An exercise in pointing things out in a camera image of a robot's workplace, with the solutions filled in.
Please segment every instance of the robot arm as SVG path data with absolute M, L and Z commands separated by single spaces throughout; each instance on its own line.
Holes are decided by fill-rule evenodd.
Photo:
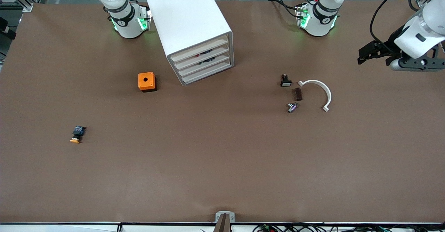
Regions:
M 389 56 L 386 65 L 395 71 L 439 71 L 445 60 L 437 57 L 439 43 L 445 40 L 445 0 L 431 0 L 404 26 L 389 37 L 385 45 L 372 41 L 359 50 L 358 64 Z M 432 50 L 432 56 L 426 53 Z
M 297 15 L 303 17 L 298 20 L 299 27 L 315 37 L 327 34 L 334 27 L 337 13 L 344 1 L 318 0 L 303 5 L 297 12 Z
M 151 11 L 129 0 L 99 0 L 111 15 L 114 29 L 122 37 L 138 37 L 149 28 Z

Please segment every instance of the brown component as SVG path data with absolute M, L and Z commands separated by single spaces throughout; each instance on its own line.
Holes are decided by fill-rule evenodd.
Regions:
M 301 94 L 301 88 L 294 89 L 294 96 L 296 101 L 301 101 L 303 99 L 303 96 Z

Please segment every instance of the brown table surface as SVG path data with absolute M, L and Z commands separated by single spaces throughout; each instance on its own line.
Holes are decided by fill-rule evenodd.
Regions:
M 443 221 L 445 73 L 357 65 L 379 3 L 345 2 L 316 38 L 271 2 L 218 2 L 236 66 L 186 87 L 156 31 L 126 40 L 102 5 L 35 5 L 0 73 L 0 221 Z M 143 94 L 147 71 L 159 90 Z M 287 113 L 282 73 L 326 83 L 330 111 L 311 85 Z

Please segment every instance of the orange box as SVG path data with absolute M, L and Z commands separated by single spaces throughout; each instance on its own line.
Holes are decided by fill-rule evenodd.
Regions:
M 140 73 L 138 75 L 138 85 L 142 92 L 156 91 L 156 77 L 153 72 Z

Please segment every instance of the white curved plastic part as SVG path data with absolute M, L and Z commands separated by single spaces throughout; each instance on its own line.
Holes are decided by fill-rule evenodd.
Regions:
M 305 82 L 302 82 L 302 81 L 298 82 L 298 84 L 300 84 L 300 86 L 304 86 L 307 83 L 317 84 L 318 86 L 322 87 L 324 89 L 324 91 L 326 91 L 327 103 L 326 103 L 326 105 L 323 106 L 323 110 L 328 112 L 329 108 L 327 106 L 331 103 L 331 100 L 332 100 L 331 90 L 326 86 L 326 84 L 322 83 L 319 80 L 307 80 Z

